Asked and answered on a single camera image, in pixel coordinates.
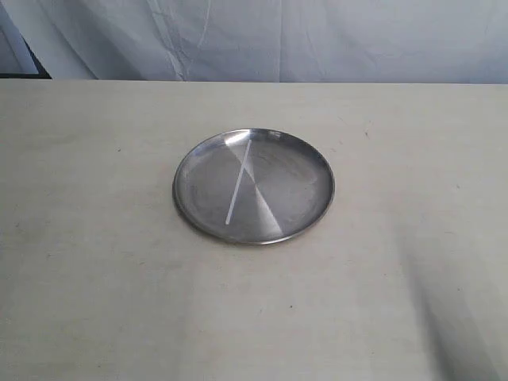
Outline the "round stainless steel plate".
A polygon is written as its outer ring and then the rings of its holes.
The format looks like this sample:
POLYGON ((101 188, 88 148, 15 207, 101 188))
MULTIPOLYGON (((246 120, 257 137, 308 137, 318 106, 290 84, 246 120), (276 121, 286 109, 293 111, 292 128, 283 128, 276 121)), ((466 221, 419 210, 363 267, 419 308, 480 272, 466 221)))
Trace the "round stainless steel plate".
POLYGON ((325 215, 334 194, 326 158, 304 140, 273 129, 237 129, 202 141, 182 159, 172 184, 182 218, 232 244, 275 244, 296 237, 325 215), (248 140, 248 159, 226 225, 248 140))

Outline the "white plastic straw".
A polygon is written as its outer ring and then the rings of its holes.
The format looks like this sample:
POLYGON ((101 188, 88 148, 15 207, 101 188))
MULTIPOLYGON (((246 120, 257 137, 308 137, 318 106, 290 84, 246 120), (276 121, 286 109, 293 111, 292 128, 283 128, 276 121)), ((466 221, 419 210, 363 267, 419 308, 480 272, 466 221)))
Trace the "white plastic straw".
POLYGON ((233 209, 234 209, 234 206, 236 204, 236 200, 237 200, 238 192, 239 192, 239 189, 240 189, 241 181, 242 181, 242 178, 243 178, 243 174, 244 174, 246 162, 247 162, 247 159, 248 159, 248 154, 249 154, 249 151, 250 151, 251 143, 252 143, 252 141, 248 140, 248 142, 246 144, 246 148, 245 148, 245 151, 244 151, 244 157, 243 157, 243 159, 241 161, 241 167, 240 167, 240 170, 239 170, 239 173, 238 173, 238 176, 237 176, 237 181, 235 183, 235 187, 234 187, 234 190, 233 190, 233 195, 232 195, 231 200, 230 200, 228 213, 226 214, 226 219, 225 219, 225 224, 226 225, 229 225, 230 222, 231 222, 231 218, 232 218, 232 215, 233 215, 233 209))

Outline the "white backdrop curtain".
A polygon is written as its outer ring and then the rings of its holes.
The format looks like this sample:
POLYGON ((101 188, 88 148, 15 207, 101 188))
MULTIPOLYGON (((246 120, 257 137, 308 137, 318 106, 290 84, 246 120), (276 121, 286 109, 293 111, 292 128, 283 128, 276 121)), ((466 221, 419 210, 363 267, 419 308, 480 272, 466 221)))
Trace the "white backdrop curtain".
POLYGON ((55 79, 505 83, 504 1, 4 1, 55 79))

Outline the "dark frame at left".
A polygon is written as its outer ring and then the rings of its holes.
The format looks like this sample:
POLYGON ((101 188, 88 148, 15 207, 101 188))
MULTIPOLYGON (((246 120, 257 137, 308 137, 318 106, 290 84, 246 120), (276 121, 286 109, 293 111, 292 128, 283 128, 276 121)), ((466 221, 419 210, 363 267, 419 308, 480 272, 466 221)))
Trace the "dark frame at left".
POLYGON ((51 79, 1 6, 1 78, 51 79))

